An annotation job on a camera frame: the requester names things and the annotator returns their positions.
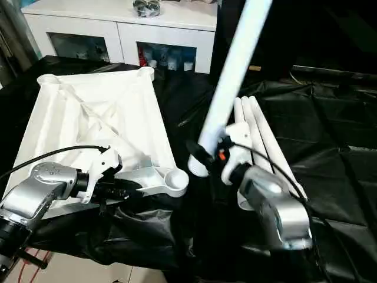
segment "white cylindrical rod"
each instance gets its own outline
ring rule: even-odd
[[[244,75],[250,64],[272,0],[246,0],[232,40],[219,83],[199,137],[199,144],[214,154],[219,135],[228,122],[234,99],[238,95]],[[208,172],[193,156],[188,168],[200,177]]]
[[[250,127],[250,138],[253,143],[253,148],[257,150],[258,152],[264,155],[267,155],[267,152],[266,152],[266,149],[264,148],[263,140],[260,135],[257,122],[255,121],[248,97],[242,97],[242,108],[243,108],[245,120],[247,121]],[[273,172],[271,165],[267,160],[253,153],[252,153],[252,156],[253,156],[255,165],[258,165],[259,167],[263,168],[264,170],[270,173]]]
[[[304,197],[306,197],[305,191],[303,190],[302,186],[296,181],[292,170],[289,167],[289,164],[287,160],[284,157],[284,154],[277,143],[277,140],[275,139],[274,134],[271,131],[271,128],[263,115],[262,109],[260,109],[259,104],[255,97],[251,96],[249,98],[250,100],[250,106],[252,108],[252,112],[255,117],[255,121],[258,125],[258,129],[260,132],[260,135],[262,136],[262,140],[264,143],[264,146],[266,148],[267,154],[271,161],[275,162],[280,168],[283,169],[283,171],[294,181],[294,183],[297,185],[301,193]],[[278,171],[275,170],[275,174],[280,177],[281,179],[285,180],[284,176]],[[287,181],[289,190],[294,193],[296,196],[297,193],[294,190],[293,186]]]
[[[245,122],[241,99],[236,97],[234,100],[234,121],[236,123]]]

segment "red cable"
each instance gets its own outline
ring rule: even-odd
[[[39,252],[40,252],[40,249],[36,251],[34,256],[37,256]],[[21,283],[22,273],[24,272],[26,264],[29,264],[28,261],[26,261],[24,259],[23,259],[23,261],[24,261],[24,264],[22,265],[21,270],[19,271],[17,283]]]
[[[45,261],[47,259],[48,255],[49,255],[49,251],[45,254],[45,256],[43,257],[42,261]],[[30,280],[29,283],[32,283],[34,281],[34,279],[37,276],[37,274],[38,274],[38,272],[39,272],[40,269],[41,269],[40,267],[37,268],[37,270],[34,272],[33,277],[31,278],[31,280]]]

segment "floor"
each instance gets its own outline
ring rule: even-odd
[[[43,259],[45,251],[40,251],[38,258]],[[53,253],[47,256],[49,264],[47,269],[39,270],[35,279],[31,281],[37,268],[26,265],[20,283],[166,283],[161,271],[140,268],[124,264],[100,265],[89,259],[75,258],[73,256]],[[21,260],[5,280],[5,283],[17,283],[20,270],[24,262]]]

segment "robotic arm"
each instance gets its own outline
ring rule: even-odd
[[[29,178],[11,189],[0,203],[0,274],[8,272],[53,200],[72,197],[88,203],[124,200],[138,193],[138,183],[114,177],[121,168],[120,156],[111,149],[88,173],[54,162],[34,166]]]

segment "black tablecloth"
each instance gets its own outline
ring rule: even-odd
[[[38,95],[39,75],[130,70],[125,64],[46,57],[0,91],[2,172],[13,165]],[[187,139],[197,140],[214,87],[204,74],[156,71],[154,89],[177,166],[187,170]],[[254,95],[297,180],[312,205],[339,232],[366,282],[377,282],[377,100],[357,91],[320,85],[289,85],[246,79],[240,96]],[[211,207],[207,179],[190,175],[185,196],[130,199],[110,206],[43,221],[31,245],[228,281],[265,282],[269,258],[253,213],[230,202]],[[226,229],[216,234],[213,223]],[[320,254],[335,282],[352,281],[349,262],[335,239],[317,223]]]

